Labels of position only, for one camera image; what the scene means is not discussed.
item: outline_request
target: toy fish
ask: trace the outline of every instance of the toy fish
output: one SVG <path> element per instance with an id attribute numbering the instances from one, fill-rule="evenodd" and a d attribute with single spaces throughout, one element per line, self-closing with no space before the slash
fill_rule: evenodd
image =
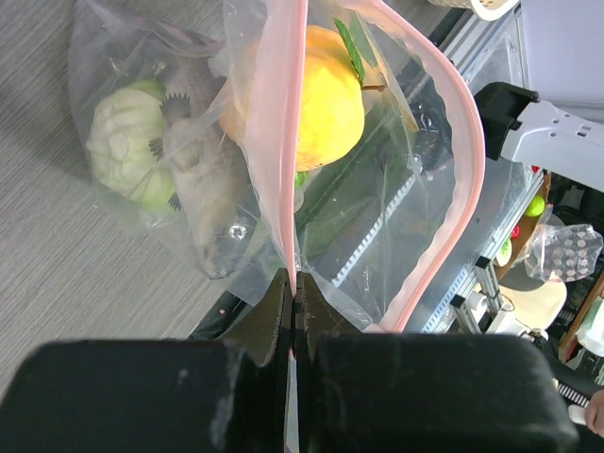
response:
<path id="1" fill-rule="evenodd" d="M 241 148 L 216 122 L 197 127 L 223 83 L 206 59 L 177 62 L 161 105 L 166 134 L 150 146 L 171 164 L 176 193 L 170 205 L 187 218 L 199 267 L 209 278 L 225 278 L 249 245 L 258 205 Z M 175 149 L 174 143 L 185 144 Z"/>

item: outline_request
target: green leaf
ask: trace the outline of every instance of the green leaf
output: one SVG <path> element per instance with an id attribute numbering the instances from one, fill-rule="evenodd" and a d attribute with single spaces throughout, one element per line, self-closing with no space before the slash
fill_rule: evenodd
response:
<path id="1" fill-rule="evenodd" d="M 361 54 L 359 54 L 359 50 L 357 50 L 357 46 L 352 40 L 352 36 L 350 35 L 350 32 L 348 31 L 348 28 L 344 22 L 339 19 L 334 19 L 333 22 L 338 28 L 342 41 L 344 41 L 344 46 L 346 47 L 350 60 L 352 61 L 352 67 L 355 69 L 357 78 L 362 86 L 362 81 L 365 79 L 365 68 L 362 66 Z"/>
<path id="2" fill-rule="evenodd" d="M 372 68 L 378 67 L 378 59 L 374 54 L 374 50 L 371 47 L 371 43 L 367 38 L 367 34 L 359 20 L 359 14 L 357 13 L 353 14 L 352 19 L 350 20 L 350 35 L 365 61 L 367 61 Z"/>

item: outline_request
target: green vegetable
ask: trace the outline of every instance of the green vegetable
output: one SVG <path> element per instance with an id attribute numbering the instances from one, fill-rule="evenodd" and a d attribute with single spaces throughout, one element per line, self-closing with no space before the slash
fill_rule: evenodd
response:
<path id="1" fill-rule="evenodd" d="M 346 50 L 348 51 L 348 55 L 350 55 L 350 60 L 352 61 L 352 66 L 355 68 L 355 71 L 357 72 L 357 77 L 359 78 L 359 82 L 362 86 L 362 81 L 365 79 L 365 68 L 362 65 L 362 59 L 361 59 L 361 55 L 359 54 L 359 50 L 357 50 L 357 46 L 355 45 L 354 41 L 352 40 L 350 31 L 348 31 L 348 28 L 346 27 L 344 22 L 342 22 L 339 19 L 335 19 L 333 22 L 335 23 L 336 27 L 338 28 L 338 32 L 340 33 L 340 36 L 342 37 L 342 41 L 344 41 L 344 46 L 346 47 Z"/>
<path id="2" fill-rule="evenodd" d="M 175 193 L 169 168 L 149 146 L 163 137 L 164 92 L 158 82 L 142 80 L 106 97 L 94 110 L 86 143 L 93 176 L 149 212 L 166 209 Z"/>
<path id="3" fill-rule="evenodd" d="M 309 172 L 295 172 L 294 187 L 301 187 L 309 178 Z"/>

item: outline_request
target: yellow fruit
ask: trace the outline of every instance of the yellow fruit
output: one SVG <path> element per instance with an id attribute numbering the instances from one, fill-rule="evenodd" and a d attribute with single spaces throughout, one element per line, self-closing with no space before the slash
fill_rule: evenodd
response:
<path id="1" fill-rule="evenodd" d="M 235 143 L 241 144 L 246 110 L 243 99 L 243 112 L 230 106 L 220 119 Z M 308 26 L 295 170 L 306 172 L 342 158 L 361 138 L 364 124 L 361 84 L 342 38 Z"/>

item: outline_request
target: ziplock bag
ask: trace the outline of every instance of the ziplock bag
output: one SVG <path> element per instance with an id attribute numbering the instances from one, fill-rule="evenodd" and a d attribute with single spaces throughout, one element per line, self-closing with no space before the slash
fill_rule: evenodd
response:
<path id="1" fill-rule="evenodd" d="M 70 103 L 104 207 L 227 281 L 260 213 L 241 148 L 217 124 L 224 43 L 81 0 L 69 51 Z M 185 143 L 183 131 L 191 130 Z"/>
<path id="2" fill-rule="evenodd" d="M 361 84 L 383 90 L 363 91 L 361 139 L 311 172 L 294 215 L 305 57 L 313 29 L 342 35 L 338 23 L 360 54 Z M 231 95 L 245 118 L 241 145 L 291 276 L 312 272 L 357 327 L 401 330 L 478 202 L 484 140 L 472 95 L 440 51 L 378 0 L 226 0 L 225 29 L 223 74 L 239 87 Z M 264 259 L 272 247 L 260 248 L 265 283 L 252 300 L 280 265 Z M 259 280 L 243 276 L 239 293 Z"/>

